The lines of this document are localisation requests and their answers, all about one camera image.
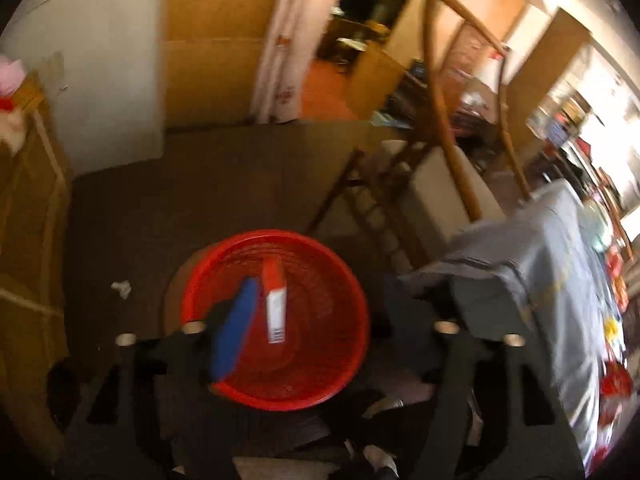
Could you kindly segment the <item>red and white carton box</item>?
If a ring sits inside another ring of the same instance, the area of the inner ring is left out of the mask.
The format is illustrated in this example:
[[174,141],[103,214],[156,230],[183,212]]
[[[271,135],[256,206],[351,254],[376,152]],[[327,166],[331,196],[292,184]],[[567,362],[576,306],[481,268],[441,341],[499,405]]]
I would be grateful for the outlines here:
[[270,344],[285,342],[286,279],[282,260],[270,257],[262,265],[262,288],[266,303],[268,340]]

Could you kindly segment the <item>red plastic trash basket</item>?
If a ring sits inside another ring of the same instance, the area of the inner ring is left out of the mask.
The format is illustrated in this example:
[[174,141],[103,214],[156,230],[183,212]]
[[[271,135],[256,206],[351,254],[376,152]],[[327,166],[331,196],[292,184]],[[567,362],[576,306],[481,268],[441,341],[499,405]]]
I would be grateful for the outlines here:
[[339,393],[368,350],[366,296],[331,249],[291,231],[258,230],[210,246],[182,293],[182,322],[201,320],[231,299],[262,266],[279,261],[286,287],[284,339],[268,340],[267,306],[258,301],[234,371],[214,388],[236,403],[273,412],[304,410]]

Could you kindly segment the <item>light blue tablecloth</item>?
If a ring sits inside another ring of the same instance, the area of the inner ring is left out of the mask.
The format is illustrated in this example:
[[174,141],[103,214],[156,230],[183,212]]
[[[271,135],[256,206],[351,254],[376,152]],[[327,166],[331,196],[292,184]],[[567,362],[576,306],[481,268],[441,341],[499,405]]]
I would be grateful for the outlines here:
[[400,279],[413,295],[448,281],[474,336],[533,341],[586,466],[599,439],[604,364],[626,350],[622,334],[606,336],[606,321],[622,316],[592,239],[584,205],[556,180],[512,217],[472,224],[446,255]]

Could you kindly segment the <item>pale green ceramic lidded pot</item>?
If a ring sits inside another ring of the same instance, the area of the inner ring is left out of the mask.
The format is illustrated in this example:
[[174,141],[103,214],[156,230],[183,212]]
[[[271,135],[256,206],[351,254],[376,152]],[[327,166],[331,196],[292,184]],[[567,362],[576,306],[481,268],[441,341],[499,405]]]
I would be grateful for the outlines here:
[[613,223],[606,209],[593,198],[582,204],[590,246],[596,251],[606,252],[614,238]]

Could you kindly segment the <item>pink floral door curtain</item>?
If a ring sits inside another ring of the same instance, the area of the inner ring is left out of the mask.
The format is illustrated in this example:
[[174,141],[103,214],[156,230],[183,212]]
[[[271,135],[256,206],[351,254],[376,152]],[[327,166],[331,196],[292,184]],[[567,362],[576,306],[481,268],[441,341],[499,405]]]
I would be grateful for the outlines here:
[[340,0],[277,0],[260,56],[250,116],[258,124],[299,118],[309,66]]

